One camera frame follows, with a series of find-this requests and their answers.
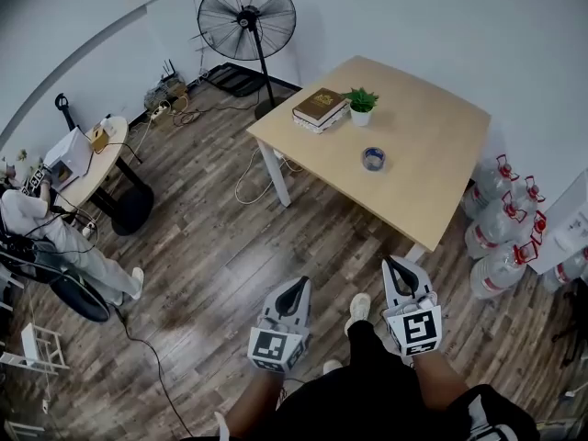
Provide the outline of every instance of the white pants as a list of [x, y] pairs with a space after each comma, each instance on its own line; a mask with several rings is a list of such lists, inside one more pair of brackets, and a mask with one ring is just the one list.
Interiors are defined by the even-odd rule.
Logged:
[[45, 236], [58, 252], [71, 252], [61, 256], [74, 265], [92, 287], [109, 302], [120, 300], [121, 292], [134, 295], [141, 289], [139, 279], [129, 276], [114, 260], [106, 258], [97, 248], [61, 218], [44, 227]]

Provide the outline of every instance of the wooden table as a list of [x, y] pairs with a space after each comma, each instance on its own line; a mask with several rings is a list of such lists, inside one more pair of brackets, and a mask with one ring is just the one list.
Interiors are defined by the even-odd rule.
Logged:
[[[349, 115], [323, 134], [292, 121], [292, 109], [321, 87], [364, 86], [379, 95], [365, 128]], [[478, 160], [488, 113], [438, 86], [356, 56], [309, 85], [249, 128], [284, 206], [290, 198], [272, 148], [317, 175], [414, 241], [413, 261], [435, 250]], [[369, 172], [361, 162], [379, 147], [386, 163]]]
[[[108, 140], [108, 146], [101, 153], [92, 155], [87, 173], [62, 189], [55, 205], [72, 210], [90, 199], [112, 219], [112, 228], [118, 235], [129, 235], [147, 221], [153, 208], [153, 191], [120, 158], [129, 133], [127, 120], [116, 116], [110, 118], [110, 122], [115, 133]], [[115, 200], [100, 186], [114, 165], [134, 185], [119, 200]]]

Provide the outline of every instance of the book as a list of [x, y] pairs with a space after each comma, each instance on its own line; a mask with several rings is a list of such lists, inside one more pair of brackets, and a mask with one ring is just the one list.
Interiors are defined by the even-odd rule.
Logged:
[[333, 126], [333, 124], [335, 122], [337, 122], [339, 119], [341, 119], [348, 112], [349, 112], [349, 104], [345, 103], [342, 107], [339, 108], [338, 111], [336, 111], [330, 118], [328, 118], [319, 127], [315, 126], [314, 124], [309, 123], [309, 121], [307, 121], [306, 119], [299, 118], [294, 113], [292, 113], [292, 120], [296, 124], [298, 124], [299, 126], [302, 126], [303, 128], [306, 128], [306, 129], [310, 130], [311, 132], [314, 132], [315, 134], [321, 134], [327, 128], [330, 128], [331, 126]]
[[292, 109], [292, 114], [314, 126], [321, 126], [346, 103], [345, 98], [333, 90], [321, 88]]

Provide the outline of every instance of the black table base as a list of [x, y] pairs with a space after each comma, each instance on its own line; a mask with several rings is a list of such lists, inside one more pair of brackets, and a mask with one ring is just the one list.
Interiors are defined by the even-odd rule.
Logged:
[[119, 200], [111, 197], [99, 187], [90, 200], [112, 219], [112, 229], [118, 235], [131, 235], [141, 228], [149, 219], [153, 209], [154, 194], [130, 167], [119, 158], [116, 163], [120, 172], [133, 184]]

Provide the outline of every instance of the green plant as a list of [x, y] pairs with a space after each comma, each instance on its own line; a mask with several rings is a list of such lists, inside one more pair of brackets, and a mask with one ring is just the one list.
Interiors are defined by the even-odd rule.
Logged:
[[351, 109], [359, 113], [371, 111], [376, 106], [379, 98], [373, 92], [368, 93], [363, 86], [358, 90], [352, 88], [349, 93], [343, 93], [343, 96], [351, 100]]

